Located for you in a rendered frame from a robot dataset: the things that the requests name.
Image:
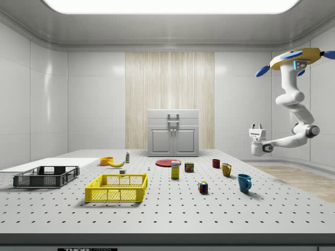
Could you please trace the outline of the yellow box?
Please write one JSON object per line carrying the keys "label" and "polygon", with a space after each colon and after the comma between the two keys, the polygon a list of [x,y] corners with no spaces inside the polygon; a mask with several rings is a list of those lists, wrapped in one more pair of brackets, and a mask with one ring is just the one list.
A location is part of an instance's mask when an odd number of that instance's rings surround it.
{"label": "yellow box", "polygon": [[171,161],[171,178],[179,179],[180,161]]}

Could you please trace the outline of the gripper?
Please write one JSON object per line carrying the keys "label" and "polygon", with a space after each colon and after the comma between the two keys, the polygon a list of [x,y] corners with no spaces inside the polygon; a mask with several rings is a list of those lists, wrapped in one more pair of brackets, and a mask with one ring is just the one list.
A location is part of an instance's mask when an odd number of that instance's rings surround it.
{"label": "gripper", "polygon": [[255,124],[249,129],[249,136],[253,142],[256,141],[265,141],[266,140],[266,130],[262,128],[262,125],[259,124],[259,127],[256,128]]}

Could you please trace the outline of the drone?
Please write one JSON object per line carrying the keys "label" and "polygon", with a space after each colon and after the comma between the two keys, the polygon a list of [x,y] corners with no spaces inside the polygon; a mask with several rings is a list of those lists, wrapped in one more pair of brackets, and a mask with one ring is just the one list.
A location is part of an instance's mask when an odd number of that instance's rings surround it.
{"label": "drone", "polygon": [[335,51],[320,51],[319,48],[302,48],[294,51],[288,51],[281,55],[274,57],[270,64],[259,69],[255,76],[259,77],[265,74],[269,69],[280,70],[280,65],[285,62],[294,61],[294,60],[306,60],[307,65],[315,63],[322,56],[335,59]]}

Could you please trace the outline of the white cabinet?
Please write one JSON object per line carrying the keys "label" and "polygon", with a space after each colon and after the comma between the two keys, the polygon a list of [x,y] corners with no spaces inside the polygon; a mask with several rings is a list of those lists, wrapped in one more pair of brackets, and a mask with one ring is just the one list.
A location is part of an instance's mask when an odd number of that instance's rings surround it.
{"label": "white cabinet", "polygon": [[149,109],[149,156],[198,156],[198,109]]}

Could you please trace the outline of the dark grey basket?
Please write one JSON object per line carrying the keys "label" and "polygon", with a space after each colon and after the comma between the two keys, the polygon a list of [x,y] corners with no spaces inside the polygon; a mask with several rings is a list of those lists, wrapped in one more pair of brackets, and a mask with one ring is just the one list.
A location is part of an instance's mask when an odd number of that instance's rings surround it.
{"label": "dark grey basket", "polygon": [[14,175],[14,187],[61,187],[80,174],[79,166],[38,166]]}

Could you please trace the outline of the white board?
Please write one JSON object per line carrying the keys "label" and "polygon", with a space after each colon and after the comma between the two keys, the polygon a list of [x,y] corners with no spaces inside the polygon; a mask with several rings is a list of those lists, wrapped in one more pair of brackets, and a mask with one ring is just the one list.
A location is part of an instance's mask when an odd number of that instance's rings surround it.
{"label": "white board", "polygon": [[0,170],[0,173],[20,173],[39,166],[86,166],[98,158],[44,158],[38,161]]}

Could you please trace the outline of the yellow basket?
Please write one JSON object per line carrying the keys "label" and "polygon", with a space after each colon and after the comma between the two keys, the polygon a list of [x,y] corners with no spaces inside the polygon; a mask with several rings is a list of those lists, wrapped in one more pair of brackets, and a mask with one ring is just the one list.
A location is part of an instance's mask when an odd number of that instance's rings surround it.
{"label": "yellow basket", "polygon": [[148,174],[102,174],[85,187],[86,202],[141,202]]}

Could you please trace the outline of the red plate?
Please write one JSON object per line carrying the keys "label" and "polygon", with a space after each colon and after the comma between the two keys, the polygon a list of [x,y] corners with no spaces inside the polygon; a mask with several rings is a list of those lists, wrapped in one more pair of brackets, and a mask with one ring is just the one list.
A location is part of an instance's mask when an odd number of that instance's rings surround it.
{"label": "red plate", "polygon": [[172,162],[177,162],[181,165],[181,161],[177,159],[159,159],[155,164],[160,167],[172,167]]}

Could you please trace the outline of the blue mug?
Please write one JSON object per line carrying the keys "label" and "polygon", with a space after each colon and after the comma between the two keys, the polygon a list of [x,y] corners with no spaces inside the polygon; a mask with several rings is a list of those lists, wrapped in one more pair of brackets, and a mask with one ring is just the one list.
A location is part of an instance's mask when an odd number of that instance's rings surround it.
{"label": "blue mug", "polygon": [[239,174],[238,183],[239,183],[240,191],[243,193],[248,193],[249,189],[252,186],[251,176],[247,174]]}

